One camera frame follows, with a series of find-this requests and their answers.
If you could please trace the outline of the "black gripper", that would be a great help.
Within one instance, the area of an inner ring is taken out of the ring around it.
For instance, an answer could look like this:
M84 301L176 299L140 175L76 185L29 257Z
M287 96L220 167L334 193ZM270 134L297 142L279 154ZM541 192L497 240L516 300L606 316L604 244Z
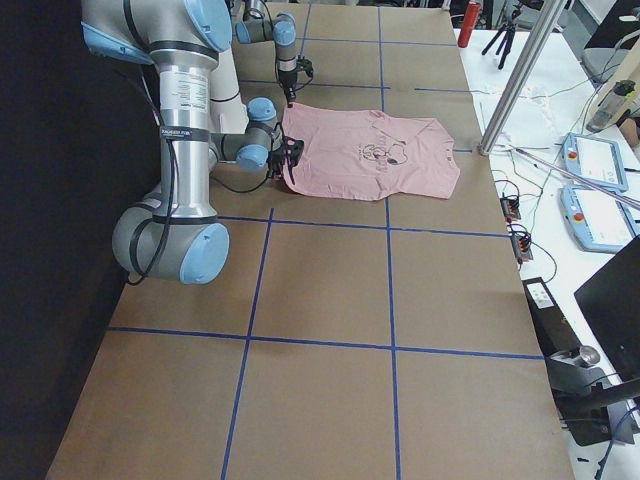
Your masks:
M297 99L296 84L298 81L298 72L296 70L278 70L277 80L285 94L287 107L292 108Z
M281 145L273 150L267 160L267 177L269 179L283 178L287 188L292 192L298 192L293 176L293 167L285 161L283 141Z

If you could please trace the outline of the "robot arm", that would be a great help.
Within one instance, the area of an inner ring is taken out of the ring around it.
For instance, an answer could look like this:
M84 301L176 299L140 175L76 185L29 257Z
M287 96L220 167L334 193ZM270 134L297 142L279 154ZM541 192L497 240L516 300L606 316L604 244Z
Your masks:
M254 1L240 21L225 1L86 1L82 27L93 54L152 66L159 76L151 108L161 180L120 217L112 236L117 261L139 279L212 281L230 244L209 199L215 165L278 178L304 148L284 133L269 99L242 100L231 46L272 42L277 81L293 103L299 73L313 69L297 53L294 16L271 15Z
M243 6L242 19L234 27L236 39L241 44L273 43L276 81L290 108L296 101L301 60L296 47L295 18L288 12L272 16L265 1L244 1Z

